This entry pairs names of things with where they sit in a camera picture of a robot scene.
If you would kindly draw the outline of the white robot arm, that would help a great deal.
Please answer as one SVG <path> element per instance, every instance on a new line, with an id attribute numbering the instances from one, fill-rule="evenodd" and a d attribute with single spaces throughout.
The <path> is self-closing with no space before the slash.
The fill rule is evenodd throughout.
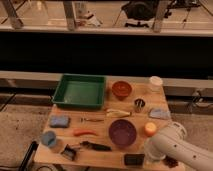
<path id="1" fill-rule="evenodd" d="M 186 137 L 184 126 L 171 122 L 145 140 L 145 156 L 150 162 L 158 162 L 169 156 L 197 171 L 213 171 L 213 152 L 188 143 Z"/>

